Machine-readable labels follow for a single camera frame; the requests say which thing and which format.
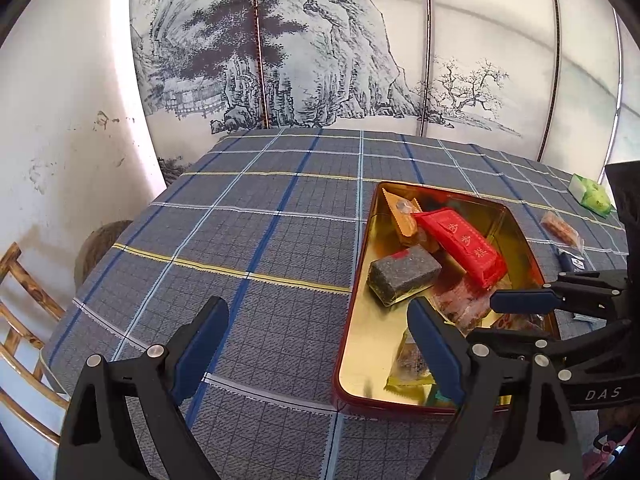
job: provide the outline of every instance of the blue packet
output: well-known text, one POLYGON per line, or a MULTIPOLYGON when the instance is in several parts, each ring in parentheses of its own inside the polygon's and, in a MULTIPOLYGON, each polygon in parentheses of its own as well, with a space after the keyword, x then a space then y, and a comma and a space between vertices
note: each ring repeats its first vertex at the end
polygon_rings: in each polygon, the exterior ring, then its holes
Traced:
POLYGON ((584 258, 554 245, 554 252, 564 272, 584 272, 584 258))

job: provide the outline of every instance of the red snack package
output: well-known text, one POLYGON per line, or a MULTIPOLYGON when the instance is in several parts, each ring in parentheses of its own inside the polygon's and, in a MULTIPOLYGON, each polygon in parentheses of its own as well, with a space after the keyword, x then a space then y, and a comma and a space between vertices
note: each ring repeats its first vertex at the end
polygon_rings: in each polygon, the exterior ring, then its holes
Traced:
POLYGON ((481 288, 495 285, 507 273, 507 265, 494 247, 450 207, 414 213, 414 218, 481 288))

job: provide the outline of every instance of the gold tin tray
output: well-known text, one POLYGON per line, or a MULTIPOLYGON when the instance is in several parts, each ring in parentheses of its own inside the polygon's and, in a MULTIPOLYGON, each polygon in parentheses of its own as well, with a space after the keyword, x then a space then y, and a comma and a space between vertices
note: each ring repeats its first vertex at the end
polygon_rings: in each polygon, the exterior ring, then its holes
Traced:
MULTIPOLYGON (((516 219, 502 204, 475 196, 393 182, 381 182, 376 188, 363 250, 356 270, 354 293, 338 352, 334 371, 334 391, 341 408, 347 412, 372 415, 378 410, 394 410, 416 415, 451 414, 455 406, 437 396, 437 386, 387 387, 386 379, 407 328, 406 310, 410 298, 385 308, 367 285, 370 264, 402 250, 393 226, 391 211, 382 190, 416 198, 423 210, 451 207, 473 225, 504 258, 513 288, 537 288, 544 283, 540 268, 516 219)), ((430 297, 436 288, 442 292, 452 288, 462 274, 460 266, 444 251, 433 255, 442 265, 434 287, 417 294, 430 297)), ((482 326, 488 327, 499 314, 490 312, 482 326)), ((553 314, 546 316, 545 329, 559 338, 553 314)), ((505 409, 509 397, 500 398, 497 409, 505 409)))

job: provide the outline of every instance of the tablecloth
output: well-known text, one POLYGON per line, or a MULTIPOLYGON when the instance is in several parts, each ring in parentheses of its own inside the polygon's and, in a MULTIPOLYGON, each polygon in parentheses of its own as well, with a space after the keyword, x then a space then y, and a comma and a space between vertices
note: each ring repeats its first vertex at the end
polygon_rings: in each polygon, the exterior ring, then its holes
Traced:
MULTIPOLYGON (((89 355, 137 356, 165 343, 209 296, 221 296, 230 308, 224 344, 180 408, 222 478, 415 479, 445 422, 365 420, 332 404, 331 374, 376 184, 437 186, 507 205, 548 280, 559 272, 540 227, 548 210, 582 235, 590 269, 626 268, 615 213, 602 219, 582 208, 567 191, 569 179, 480 146, 393 133, 229 135, 122 234, 78 290, 44 358, 71 393, 89 355)), ((590 330, 558 317, 563 337, 590 330)), ((164 476, 137 400, 130 411, 150 471, 164 476)), ((498 430, 490 431, 479 474, 498 430)))

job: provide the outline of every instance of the wooden chair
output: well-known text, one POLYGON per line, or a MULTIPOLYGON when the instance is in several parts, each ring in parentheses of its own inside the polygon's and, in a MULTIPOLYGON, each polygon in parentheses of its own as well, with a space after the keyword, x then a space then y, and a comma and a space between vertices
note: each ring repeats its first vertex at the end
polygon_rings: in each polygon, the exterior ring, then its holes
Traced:
MULTIPOLYGON (((18 257, 21 253, 22 251, 20 247, 18 247, 18 244, 11 244, 9 250, 0 260, 0 283, 2 283, 4 277, 10 273, 44 310, 49 312, 56 320, 60 320, 65 311, 49 294, 42 290, 24 267, 21 266, 18 262, 18 257)), ((42 383, 42 375, 44 373, 42 362, 38 359, 34 371, 30 372, 15 358, 15 351, 18 349, 21 341, 26 341, 38 351, 44 346, 44 343, 33 335, 33 333, 9 311, 2 301, 0 301, 0 317, 4 317, 10 326, 4 344, 0 344, 0 356, 2 356, 2 358, 9 363, 9 366, 11 366, 20 377, 26 380, 30 386, 66 411, 69 406, 68 400, 63 399, 63 397, 60 397, 56 392, 42 383)), ((60 436, 57 433, 50 430, 39 420, 36 420, 36 418, 20 406, 20 404, 15 402, 2 388, 0 388, 0 402, 47 440, 56 446, 60 444, 60 436)))

